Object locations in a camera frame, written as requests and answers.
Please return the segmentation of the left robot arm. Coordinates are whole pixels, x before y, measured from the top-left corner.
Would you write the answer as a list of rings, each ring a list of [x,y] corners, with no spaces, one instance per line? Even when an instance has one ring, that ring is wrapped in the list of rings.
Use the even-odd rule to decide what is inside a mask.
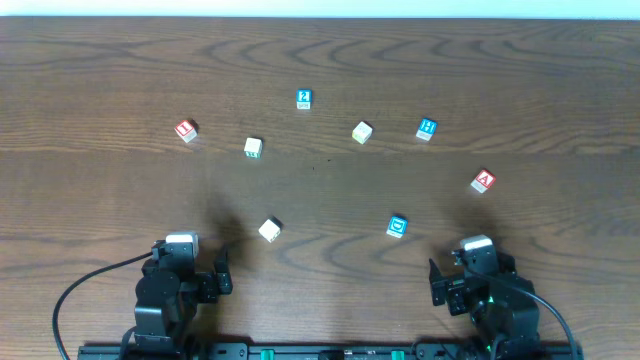
[[[135,292],[136,351],[144,359],[193,359],[200,345],[187,333],[200,304],[216,303],[233,290],[228,250],[223,248],[210,271],[195,269],[192,242],[159,240],[143,267]]]

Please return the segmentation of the red letter I block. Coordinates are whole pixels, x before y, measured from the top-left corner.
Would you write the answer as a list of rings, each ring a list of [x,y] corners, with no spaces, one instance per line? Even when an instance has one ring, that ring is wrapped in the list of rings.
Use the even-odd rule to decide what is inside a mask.
[[[174,130],[185,143],[190,143],[198,135],[196,125],[188,119],[185,119],[177,124],[174,127]]]

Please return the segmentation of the blue number 2 block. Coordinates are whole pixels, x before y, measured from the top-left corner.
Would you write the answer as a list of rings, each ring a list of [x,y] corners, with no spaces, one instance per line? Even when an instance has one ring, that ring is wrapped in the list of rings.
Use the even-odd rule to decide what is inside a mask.
[[[310,110],[312,104],[312,91],[310,89],[298,89],[296,92],[296,108]]]

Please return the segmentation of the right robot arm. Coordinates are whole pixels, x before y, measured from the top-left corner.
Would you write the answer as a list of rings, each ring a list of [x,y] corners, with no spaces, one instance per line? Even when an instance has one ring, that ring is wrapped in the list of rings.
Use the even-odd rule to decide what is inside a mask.
[[[445,276],[429,261],[432,302],[452,316],[467,314],[478,336],[455,350],[457,359],[536,359],[544,351],[538,333],[539,307],[526,292],[531,281],[515,271],[513,257],[489,247],[456,250],[459,274]]]

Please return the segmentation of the red letter A block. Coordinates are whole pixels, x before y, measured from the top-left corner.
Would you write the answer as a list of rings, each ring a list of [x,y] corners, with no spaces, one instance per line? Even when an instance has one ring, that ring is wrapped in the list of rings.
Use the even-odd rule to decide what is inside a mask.
[[[482,169],[471,182],[471,187],[479,193],[485,193],[495,183],[496,177],[490,171]]]

